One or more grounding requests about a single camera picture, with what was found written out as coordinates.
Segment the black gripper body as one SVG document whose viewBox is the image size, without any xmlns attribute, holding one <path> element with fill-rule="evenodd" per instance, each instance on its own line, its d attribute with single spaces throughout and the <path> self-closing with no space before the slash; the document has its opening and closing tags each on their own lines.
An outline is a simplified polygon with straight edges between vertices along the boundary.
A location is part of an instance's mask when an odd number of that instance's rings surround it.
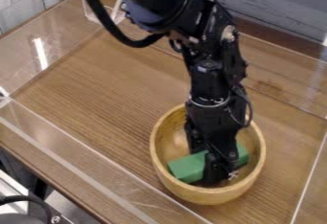
<svg viewBox="0 0 327 224">
<path fill-rule="evenodd" d="M 186 102 L 187 122 L 202 134 L 204 144 L 210 144 L 226 158 L 238 158 L 237 134 L 246 124 L 247 102 L 231 98 L 223 104 L 206 104 L 188 99 Z"/>
</svg>

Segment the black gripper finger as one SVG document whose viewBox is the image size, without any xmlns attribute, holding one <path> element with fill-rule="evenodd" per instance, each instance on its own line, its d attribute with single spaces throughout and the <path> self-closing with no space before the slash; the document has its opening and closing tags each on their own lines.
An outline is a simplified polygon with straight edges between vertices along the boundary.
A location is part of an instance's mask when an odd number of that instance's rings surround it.
<svg viewBox="0 0 327 224">
<path fill-rule="evenodd" d="M 216 152 L 204 154 L 203 184 L 215 185 L 230 178 L 230 173 L 237 170 L 237 161 L 230 160 Z"/>
<path fill-rule="evenodd" d="M 188 149 L 190 153 L 195 154 L 203 150 L 206 150 L 204 139 L 199 131 L 194 128 L 194 124 L 186 122 L 184 130 L 187 134 L 187 142 L 188 142 Z"/>
</svg>

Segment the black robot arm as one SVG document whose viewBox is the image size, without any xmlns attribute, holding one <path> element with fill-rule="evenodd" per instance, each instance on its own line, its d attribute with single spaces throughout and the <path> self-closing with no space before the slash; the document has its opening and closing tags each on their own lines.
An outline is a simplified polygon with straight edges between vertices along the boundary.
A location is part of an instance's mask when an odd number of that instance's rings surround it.
<svg viewBox="0 0 327 224">
<path fill-rule="evenodd" d="M 242 57 L 234 19 L 218 0 L 124 0 L 123 11 L 136 26 L 168 37 L 183 55 L 191 77 L 186 101 L 190 153 L 203 153 L 202 177 L 210 186 L 238 170 L 238 132 L 251 125 L 253 104 L 242 80 Z"/>
</svg>

